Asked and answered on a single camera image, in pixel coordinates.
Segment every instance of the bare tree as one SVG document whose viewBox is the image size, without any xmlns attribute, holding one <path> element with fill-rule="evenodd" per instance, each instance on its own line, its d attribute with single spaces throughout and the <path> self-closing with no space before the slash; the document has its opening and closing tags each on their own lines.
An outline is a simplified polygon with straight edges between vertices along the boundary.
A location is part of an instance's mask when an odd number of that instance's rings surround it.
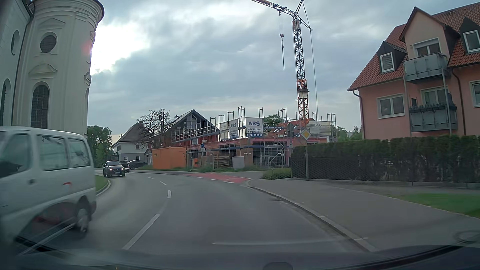
<svg viewBox="0 0 480 270">
<path fill-rule="evenodd" d="M 144 145 L 151 145 L 152 148 L 162 146 L 165 131 L 171 122 L 170 112 L 165 109 L 150 110 L 149 114 L 137 119 L 140 124 L 138 142 Z"/>
</svg>

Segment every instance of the advertising banner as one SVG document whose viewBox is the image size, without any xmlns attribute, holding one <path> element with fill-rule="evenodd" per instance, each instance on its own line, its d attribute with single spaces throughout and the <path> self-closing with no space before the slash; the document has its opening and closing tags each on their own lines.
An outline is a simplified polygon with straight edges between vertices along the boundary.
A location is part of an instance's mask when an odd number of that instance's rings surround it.
<svg viewBox="0 0 480 270">
<path fill-rule="evenodd" d="M 307 128 L 312 135 L 330 136 L 332 134 L 332 127 L 329 121 L 309 121 Z"/>
<path fill-rule="evenodd" d="M 239 138 L 239 120 L 234 119 L 230 120 L 229 122 L 229 136 L 230 139 L 238 139 Z"/>
<path fill-rule="evenodd" d="M 245 117 L 245 129 L 246 129 L 247 137 L 263 137 L 264 136 L 263 118 Z"/>
<path fill-rule="evenodd" d="M 229 122 L 220 123 L 219 125 L 220 141 L 228 140 L 228 125 L 229 125 Z"/>
</svg>

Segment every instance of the van wheel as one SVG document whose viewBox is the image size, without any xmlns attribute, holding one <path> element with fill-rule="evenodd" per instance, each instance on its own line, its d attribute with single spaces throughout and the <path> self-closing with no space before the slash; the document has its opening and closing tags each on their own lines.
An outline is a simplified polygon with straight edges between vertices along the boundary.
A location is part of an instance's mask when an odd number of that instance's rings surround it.
<svg viewBox="0 0 480 270">
<path fill-rule="evenodd" d="M 85 203 L 80 203 L 78 205 L 78 210 L 76 214 L 77 221 L 73 230 L 75 232 L 75 238 L 82 239 L 85 238 L 88 232 L 88 225 L 90 223 L 89 212 Z"/>
</svg>

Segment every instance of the grass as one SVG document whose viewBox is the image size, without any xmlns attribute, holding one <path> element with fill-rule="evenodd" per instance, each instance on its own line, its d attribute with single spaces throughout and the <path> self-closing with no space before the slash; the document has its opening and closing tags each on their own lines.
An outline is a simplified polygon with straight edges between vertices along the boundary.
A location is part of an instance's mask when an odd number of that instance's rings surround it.
<svg viewBox="0 0 480 270">
<path fill-rule="evenodd" d="M 480 218 L 480 195 L 409 194 L 400 199 Z"/>
<path fill-rule="evenodd" d="M 106 177 L 103 177 L 103 176 L 100 176 L 100 175 L 95 175 L 96 191 L 100 190 L 106 184 L 108 184 L 108 180 L 107 180 Z"/>
<path fill-rule="evenodd" d="M 267 171 L 263 174 L 262 179 L 284 179 L 290 178 L 292 176 L 291 168 L 279 168 Z"/>
<path fill-rule="evenodd" d="M 151 165 L 146 165 L 136 170 L 147 170 L 147 171 L 180 171 L 180 172 L 252 172 L 252 171 L 261 171 L 261 168 L 256 166 L 248 166 L 242 169 L 234 169 L 230 167 L 220 167 L 213 169 L 212 167 L 201 167 L 198 169 L 188 169 L 188 168 L 173 168 L 173 169 L 155 169 Z"/>
</svg>

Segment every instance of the black car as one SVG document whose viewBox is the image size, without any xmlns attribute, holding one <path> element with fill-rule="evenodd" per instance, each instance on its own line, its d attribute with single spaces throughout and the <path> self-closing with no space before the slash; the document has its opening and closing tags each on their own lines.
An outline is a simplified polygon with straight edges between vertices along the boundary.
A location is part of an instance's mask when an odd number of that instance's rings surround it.
<svg viewBox="0 0 480 270">
<path fill-rule="evenodd" d="M 120 164 L 125 168 L 126 172 L 130 172 L 130 165 L 126 161 L 120 161 Z"/>
<path fill-rule="evenodd" d="M 140 168 L 147 165 L 147 163 L 142 160 L 132 160 L 128 162 L 128 165 L 130 165 L 131 170 L 135 170 L 136 168 Z"/>
<path fill-rule="evenodd" d="M 125 176 L 125 169 L 117 160 L 107 161 L 103 165 L 103 176 L 104 177 L 111 177 L 111 176 Z"/>
</svg>

